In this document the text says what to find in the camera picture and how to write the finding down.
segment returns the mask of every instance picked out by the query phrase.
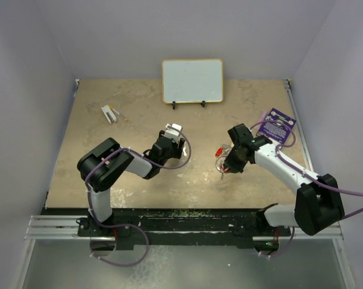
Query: purple booklet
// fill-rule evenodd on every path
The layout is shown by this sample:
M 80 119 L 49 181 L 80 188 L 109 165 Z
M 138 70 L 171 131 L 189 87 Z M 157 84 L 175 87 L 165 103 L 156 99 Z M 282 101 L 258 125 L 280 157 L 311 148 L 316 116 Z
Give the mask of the purple booklet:
M 256 136 L 265 135 L 273 142 L 278 142 L 284 144 L 287 141 L 288 136 L 290 135 L 290 130 L 280 123 L 284 123 L 286 126 L 289 126 L 291 129 L 294 128 L 296 120 L 286 116 L 284 113 L 278 111 L 275 108 L 272 108 L 270 113 L 265 117 L 265 120 L 276 120 L 278 123 L 263 123 L 259 131 L 256 133 Z

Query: whiteboard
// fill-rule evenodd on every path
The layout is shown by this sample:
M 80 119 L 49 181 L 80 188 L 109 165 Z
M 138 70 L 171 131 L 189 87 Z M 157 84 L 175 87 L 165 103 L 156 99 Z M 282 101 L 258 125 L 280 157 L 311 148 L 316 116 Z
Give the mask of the whiteboard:
M 166 104 L 221 102 L 223 62 L 221 59 L 164 60 L 163 101 Z

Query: wooden table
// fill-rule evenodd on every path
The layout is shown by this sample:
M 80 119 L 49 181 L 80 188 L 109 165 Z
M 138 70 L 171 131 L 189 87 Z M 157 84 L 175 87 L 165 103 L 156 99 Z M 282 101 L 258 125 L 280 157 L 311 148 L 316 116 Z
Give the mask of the wooden table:
M 158 131 L 178 123 L 192 145 L 190 162 L 179 170 L 161 170 L 151 180 L 124 173 L 111 189 L 113 207 L 133 208 L 261 208 L 275 202 L 291 204 L 294 195 L 268 171 L 248 164 L 242 174 L 220 179 L 215 152 L 230 144 L 227 130 L 239 123 L 254 124 L 263 111 L 277 108 L 292 116 L 281 80 L 226 80 L 220 104 L 178 105 L 162 100 L 159 79 L 81 80 L 58 156 L 48 208 L 87 207 L 78 160 L 108 137 L 143 152 L 152 147 Z M 128 119 L 110 125 L 101 106 L 112 105 Z M 284 152 L 305 165 L 300 140 Z M 171 160 L 168 166 L 179 160 Z

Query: red object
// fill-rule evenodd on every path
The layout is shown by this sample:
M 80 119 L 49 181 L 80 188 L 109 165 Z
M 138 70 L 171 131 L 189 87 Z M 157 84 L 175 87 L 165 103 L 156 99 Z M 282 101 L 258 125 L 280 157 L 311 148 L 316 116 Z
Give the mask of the red object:
M 215 156 L 218 157 L 219 155 L 222 154 L 222 152 L 223 152 L 223 148 L 218 149 L 217 152 L 216 152 L 216 154 L 215 154 Z

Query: pen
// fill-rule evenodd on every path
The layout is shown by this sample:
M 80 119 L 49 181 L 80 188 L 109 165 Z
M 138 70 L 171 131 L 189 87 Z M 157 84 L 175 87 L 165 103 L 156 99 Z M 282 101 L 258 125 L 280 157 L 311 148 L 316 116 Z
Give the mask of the pen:
M 127 122 L 128 119 L 120 112 L 118 112 L 117 110 L 114 109 L 114 107 L 112 107 L 111 105 L 109 105 L 110 109 L 113 110 L 115 113 L 117 113 L 120 117 L 122 117 L 123 119 L 125 119 L 125 121 Z

